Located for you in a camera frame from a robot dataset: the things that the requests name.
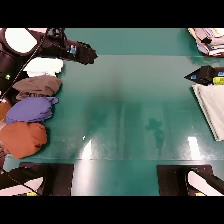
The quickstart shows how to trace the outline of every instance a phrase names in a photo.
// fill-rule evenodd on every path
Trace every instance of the green table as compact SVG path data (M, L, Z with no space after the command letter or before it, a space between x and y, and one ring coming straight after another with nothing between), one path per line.
M65 62L48 144L28 162L74 163L73 195L158 195L157 164L206 164L224 179L215 142L183 77L201 65L187 29L68 29L94 65ZM13 159L8 158L9 169Z

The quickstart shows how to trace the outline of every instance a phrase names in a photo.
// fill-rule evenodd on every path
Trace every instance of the wire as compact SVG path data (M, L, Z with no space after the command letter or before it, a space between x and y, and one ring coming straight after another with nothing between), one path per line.
M34 58L34 56L36 55L37 51L40 49L40 47L42 46L45 38L47 37L47 34L49 33L51 28L47 28L42 40L40 41L39 45L37 46L36 50L33 52L33 54L30 56L30 58L28 59L28 61L21 67L21 69L19 70L17 76L15 77L15 79L13 80L12 84L9 86L9 88L2 94L0 100L2 100L6 93L12 88L12 86L16 83L16 80L18 79L19 75L22 73L23 69L27 66L27 64Z
M19 185L22 185L23 187L28 188L29 190L31 190L32 192L35 192L37 195L42 196L41 194L39 194L37 191L35 191L34 189L32 189L29 186L26 186L25 184L20 183L19 181L15 180L14 178L12 178L7 171L5 171L3 168L0 167L0 170L2 170L12 181L16 182Z

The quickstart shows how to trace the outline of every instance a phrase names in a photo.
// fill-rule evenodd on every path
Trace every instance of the gray cloth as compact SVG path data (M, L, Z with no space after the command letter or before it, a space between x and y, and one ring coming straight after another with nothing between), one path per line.
M13 88L20 91L16 99L22 100L30 96L53 96L57 93L61 84L62 81L57 77L41 75L22 79L15 83Z
M197 37L200 40L203 40L206 37L208 37L211 40L211 43L209 44L211 46L224 44L224 36L223 37L212 37L207 32L205 32L205 30L203 28L194 28L194 30L195 30Z

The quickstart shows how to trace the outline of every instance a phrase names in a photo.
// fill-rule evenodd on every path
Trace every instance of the orange cloth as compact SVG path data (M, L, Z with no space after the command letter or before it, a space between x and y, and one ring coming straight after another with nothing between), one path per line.
M15 122L0 131L5 153L16 159L35 154L47 143L46 129L39 123Z

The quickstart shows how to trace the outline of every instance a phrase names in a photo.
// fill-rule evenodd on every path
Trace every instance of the teal tabletop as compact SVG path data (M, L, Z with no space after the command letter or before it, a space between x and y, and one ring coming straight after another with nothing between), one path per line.
M224 142L216 142L184 76L203 57L187 28L75 29L93 65L65 62L48 144L23 162L74 164L72 195L159 195L156 165L211 164L224 179ZM8 156L4 167L18 165Z

